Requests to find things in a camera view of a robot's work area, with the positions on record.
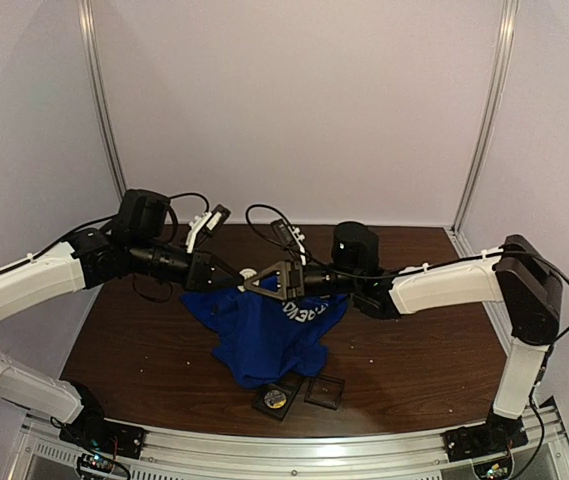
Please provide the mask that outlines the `blue printed t-shirt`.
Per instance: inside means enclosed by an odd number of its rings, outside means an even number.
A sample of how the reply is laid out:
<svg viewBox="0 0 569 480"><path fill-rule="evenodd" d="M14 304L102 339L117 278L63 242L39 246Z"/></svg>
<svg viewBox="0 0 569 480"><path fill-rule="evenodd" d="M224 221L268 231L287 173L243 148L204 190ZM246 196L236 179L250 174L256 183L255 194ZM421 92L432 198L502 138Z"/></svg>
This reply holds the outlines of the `blue printed t-shirt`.
<svg viewBox="0 0 569 480"><path fill-rule="evenodd" d="M274 383L288 373L315 376L325 367L322 337L348 309L348 297L277 301L237 288L181 296L186 310L217 334L212 350L245 389Z"/></svg>

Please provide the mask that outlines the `small round badge brooch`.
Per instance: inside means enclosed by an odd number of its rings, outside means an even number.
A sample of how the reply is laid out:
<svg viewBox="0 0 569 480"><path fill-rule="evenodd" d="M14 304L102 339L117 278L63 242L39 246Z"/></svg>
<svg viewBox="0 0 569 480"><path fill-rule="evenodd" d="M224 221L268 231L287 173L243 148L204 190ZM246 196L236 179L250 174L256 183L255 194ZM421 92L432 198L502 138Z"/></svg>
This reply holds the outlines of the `small round badge brooch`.
<svg viewBox="0 0 569 480"><path fill-rule="evenodd" d="M280 409L287 403L287 394L279 389L268 390L263 396L263 403L269 409Z"/></svg>

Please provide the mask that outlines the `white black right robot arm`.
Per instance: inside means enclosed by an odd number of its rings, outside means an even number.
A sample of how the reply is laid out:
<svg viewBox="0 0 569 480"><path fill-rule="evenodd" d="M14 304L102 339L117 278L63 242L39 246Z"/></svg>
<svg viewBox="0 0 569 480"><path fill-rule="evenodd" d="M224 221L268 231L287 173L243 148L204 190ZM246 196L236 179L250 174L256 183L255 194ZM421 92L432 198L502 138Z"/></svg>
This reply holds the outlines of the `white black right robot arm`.
<svg viewBox="0 0 569 480"><path fill-rule="evenodd" d="M511 235L475 256L391 271L380 266L378 235L359 222L334 228L328 264L312 259L298 228L283 220L272 226L294 257L246 278L250 292L279 301L349 295L361 313L378 319L464 304L503 304L510 319L510 350L491 414L506 420L522 415L560 336L567 283L523 236Z"/></svg>

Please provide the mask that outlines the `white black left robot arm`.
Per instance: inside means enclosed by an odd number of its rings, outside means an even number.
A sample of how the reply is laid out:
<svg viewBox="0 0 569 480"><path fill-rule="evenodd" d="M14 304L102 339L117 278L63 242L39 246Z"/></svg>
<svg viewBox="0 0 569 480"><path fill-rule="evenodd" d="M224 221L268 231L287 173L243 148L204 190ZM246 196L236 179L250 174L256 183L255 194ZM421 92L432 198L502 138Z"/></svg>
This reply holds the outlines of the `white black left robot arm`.
<svg viewBox="0 0 569 480"><path fill-rule="evenodd" d="M228 219L222 206L207 207L189 224L184 243L161 237L177 216L171 198L143 189L125 192L116 214L82 224L36 254L0 268L0 322L66 294L114 279L142 275L187 292L235 287L243 276L200 241ZM90 390L55 380L0 352L0 398L45 413L65 424L102 411Z"/></svg>

